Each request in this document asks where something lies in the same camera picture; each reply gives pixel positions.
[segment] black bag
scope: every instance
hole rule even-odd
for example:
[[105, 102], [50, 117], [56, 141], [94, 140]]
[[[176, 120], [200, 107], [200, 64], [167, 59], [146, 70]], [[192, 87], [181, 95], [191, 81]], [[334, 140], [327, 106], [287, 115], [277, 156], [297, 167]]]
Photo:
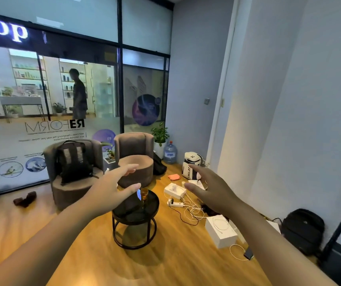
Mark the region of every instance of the black bag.
[[67, 140], [57, 148], [57, 172], [62, 184], [92, 177], [93, 165], [87, 160], [86, 146], [78, 141]]
[[323, 219], [305, 209], [289, 213], [282, 222], [282, 235], [306, 256], [317, 253], [323, 233]]
[[161, 158], [157, 154], [153, 153], [153, 174], [162, 175], [167, 170], [167, 167], [161, 163]]

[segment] gray chair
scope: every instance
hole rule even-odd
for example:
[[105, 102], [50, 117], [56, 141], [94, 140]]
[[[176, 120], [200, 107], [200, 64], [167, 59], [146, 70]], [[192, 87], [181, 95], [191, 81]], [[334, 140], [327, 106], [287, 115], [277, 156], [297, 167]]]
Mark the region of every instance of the gray chair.
[[[74, 141], [79, 141], [85, 144], [87, 160], [93, 165], [93, 174], [99, 178], [102, 177], [103, 154], [101, 143], [91, 139], [76, 139]], [[46, 167], [49, 174], [54, 203], [61, 211], [83, 197], [94, 184], [94, 182], [97, 181], [97, 178], [89, 177], [62, 185], [62, 178], [57, 172], [55, 159], [57, 148], [62, 145], [63, 142], [64, 141], [52, 144], [44, 150]]]
[[148, 186], [153, 178], [153, 135], [142, 132], [118, 134], [115, 139], [115, 159], [119, 167], [130, 163], [138, 163], [134, 173], [122, 177], [118, 184], [129, 187], [141, 183]]

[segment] orange cloth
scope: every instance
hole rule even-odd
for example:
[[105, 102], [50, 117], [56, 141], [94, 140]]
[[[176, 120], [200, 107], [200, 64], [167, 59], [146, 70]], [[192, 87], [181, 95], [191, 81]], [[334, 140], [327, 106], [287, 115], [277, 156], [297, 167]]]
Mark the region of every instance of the orange cloth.
[[169, 175], [168, 178], [171, 180], [171, 181], [176, 181], [176, 180], [179, 180], [180, 179], [180, 176], [178, 174], [174, 174], [174, 175]]

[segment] power strip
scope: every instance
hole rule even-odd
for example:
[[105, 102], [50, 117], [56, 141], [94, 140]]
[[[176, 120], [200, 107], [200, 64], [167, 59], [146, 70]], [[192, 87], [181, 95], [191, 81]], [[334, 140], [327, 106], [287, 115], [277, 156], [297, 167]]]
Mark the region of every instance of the power strip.
[[184, 207], [184, 203], [175, 203], [173, 202], [173, 199], [168, 199], [167, 205], [171, 207], [178, 207], [178, 208]]

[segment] blue water bottle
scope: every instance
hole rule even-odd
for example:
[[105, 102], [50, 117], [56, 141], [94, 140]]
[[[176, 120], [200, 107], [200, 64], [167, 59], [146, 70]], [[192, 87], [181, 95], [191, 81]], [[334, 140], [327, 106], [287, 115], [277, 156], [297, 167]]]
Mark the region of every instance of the blue water bottle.
[[164, 149], [164, 163], [172, 164], [177, 161], [177, 148], [170, 141]]

